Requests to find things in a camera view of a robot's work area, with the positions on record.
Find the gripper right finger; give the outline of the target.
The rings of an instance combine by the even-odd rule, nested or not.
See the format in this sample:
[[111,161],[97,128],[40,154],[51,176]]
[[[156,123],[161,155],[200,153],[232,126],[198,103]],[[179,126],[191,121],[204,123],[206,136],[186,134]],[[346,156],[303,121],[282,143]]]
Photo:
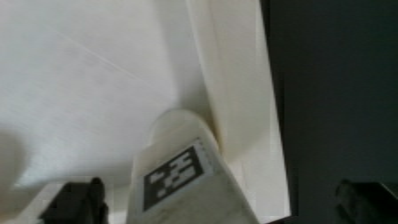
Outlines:
[[335,202],[334,224],[398,224],[398,183],[342,179]]

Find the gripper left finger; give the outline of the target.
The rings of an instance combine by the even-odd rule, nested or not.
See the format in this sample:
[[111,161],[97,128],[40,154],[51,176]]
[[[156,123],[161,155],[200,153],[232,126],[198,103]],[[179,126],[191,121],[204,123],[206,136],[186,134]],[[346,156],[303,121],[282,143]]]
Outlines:
[[88,182],[67,182],[39,215],[42,224],[108,224],[104,184],[97,177]]

